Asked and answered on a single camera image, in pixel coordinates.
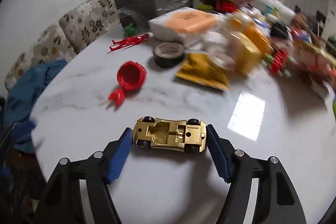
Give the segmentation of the red plastic cup toy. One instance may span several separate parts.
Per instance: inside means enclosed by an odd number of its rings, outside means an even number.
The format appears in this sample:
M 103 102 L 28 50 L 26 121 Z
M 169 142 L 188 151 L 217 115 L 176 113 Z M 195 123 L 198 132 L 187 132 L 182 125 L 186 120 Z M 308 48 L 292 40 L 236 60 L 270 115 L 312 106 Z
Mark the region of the red plastic cup toy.
M 115 107 L 120 107 L 129 92 L 136 92 L 145 83 L 147 70 L 140 64 L 133 61 L 124 63 L 117 72 L 118 88 L 108 97 L 109 103 L 114 103 Z

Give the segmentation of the white orange box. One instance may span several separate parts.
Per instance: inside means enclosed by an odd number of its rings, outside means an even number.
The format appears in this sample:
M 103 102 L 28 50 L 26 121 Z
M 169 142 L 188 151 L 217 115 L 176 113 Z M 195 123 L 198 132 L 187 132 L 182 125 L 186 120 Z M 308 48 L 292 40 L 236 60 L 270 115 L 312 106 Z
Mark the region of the white orange box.
M 150 32 L 163 42 L 186 43 L 217 25 L 208 12 L 184 7 L 149 20 Z

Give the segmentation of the floral patterned sofa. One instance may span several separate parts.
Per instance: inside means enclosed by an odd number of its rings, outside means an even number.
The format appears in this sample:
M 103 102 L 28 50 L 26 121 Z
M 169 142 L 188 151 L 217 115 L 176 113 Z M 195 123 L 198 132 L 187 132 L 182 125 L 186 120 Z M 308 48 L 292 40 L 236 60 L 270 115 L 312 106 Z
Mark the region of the floral patterned sofa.
M 71 61 L 119 22 L 114 0 L 87 0 L 68 11 L 18 56 L 4 80 L 6 90 L 10 90 L 35 65 L 61 59 Z

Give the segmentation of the blue cloth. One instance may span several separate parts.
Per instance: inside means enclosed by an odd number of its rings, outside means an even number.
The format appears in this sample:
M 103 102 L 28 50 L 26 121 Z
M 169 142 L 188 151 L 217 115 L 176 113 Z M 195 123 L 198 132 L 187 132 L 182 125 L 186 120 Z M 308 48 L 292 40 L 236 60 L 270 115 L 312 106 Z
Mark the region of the blue cloth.
M 11 139 L 14 148 L 25 153 L 35 153 L 31 132 L 36 124 L 30 115 L 37 99 L 67 65 L 64 59 L 47 64 L 38 64 L 26 71 L 9 91 L 3 113 L 3 125 L 17 125 L 19 132 L 13 133 Z

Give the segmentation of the green plastic tree toy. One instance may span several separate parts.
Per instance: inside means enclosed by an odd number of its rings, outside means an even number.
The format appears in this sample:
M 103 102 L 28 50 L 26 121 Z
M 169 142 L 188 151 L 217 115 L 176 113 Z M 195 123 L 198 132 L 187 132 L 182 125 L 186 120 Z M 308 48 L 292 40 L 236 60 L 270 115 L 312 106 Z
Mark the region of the green plastic tree toy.
M 129 38 L 135 35 L 137 25 L 131 22 L 123 28 L 123 36 L 124 38 Z

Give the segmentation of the red plastic figure toy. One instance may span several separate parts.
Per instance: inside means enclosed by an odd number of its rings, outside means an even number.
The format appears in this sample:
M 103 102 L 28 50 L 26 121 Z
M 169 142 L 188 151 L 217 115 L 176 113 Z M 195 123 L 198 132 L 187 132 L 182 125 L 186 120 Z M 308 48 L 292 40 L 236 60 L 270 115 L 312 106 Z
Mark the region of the red plastic figure toy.
M 124 38 L 120 41 L 112 40 L 112 45 L 109 47 L 109 53 L 120 50 L 122 48 L 132 47 L 141 44 L 142 42 L 150 38 L 149 34 L 143 34 L 139 36 L 132 36 Z

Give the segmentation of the black tape roll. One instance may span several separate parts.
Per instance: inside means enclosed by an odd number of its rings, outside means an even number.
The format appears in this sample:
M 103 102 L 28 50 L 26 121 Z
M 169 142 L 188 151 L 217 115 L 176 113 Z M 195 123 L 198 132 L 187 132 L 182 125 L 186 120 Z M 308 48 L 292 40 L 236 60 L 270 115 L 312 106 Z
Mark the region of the black tape roll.
M 160 68 L 172 68 L 185 58 L 185 47 L 177 42 L 163 42 L 153 50 L 154 62 Z

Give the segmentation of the gold toy car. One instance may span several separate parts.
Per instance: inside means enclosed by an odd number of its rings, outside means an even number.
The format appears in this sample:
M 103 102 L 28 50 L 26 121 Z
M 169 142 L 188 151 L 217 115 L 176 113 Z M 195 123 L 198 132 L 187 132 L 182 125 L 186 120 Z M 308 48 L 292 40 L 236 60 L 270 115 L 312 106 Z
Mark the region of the gold toy car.
M 145 116 L 133 129 L 133 143 L 146 149 L 201 153 L 206 148 L 206 124 L 198 119 L 168 120 Z

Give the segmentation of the gold foil snack packet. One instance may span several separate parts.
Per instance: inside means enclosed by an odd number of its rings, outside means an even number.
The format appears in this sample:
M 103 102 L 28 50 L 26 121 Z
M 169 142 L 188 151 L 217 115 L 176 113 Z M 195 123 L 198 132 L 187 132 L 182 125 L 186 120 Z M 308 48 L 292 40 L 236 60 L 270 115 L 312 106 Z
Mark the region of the gold foil snack packet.
M 229 89 L 226 71 L 212 62 L 205 53 L 189 53 L 175 76 L 222 91 Z

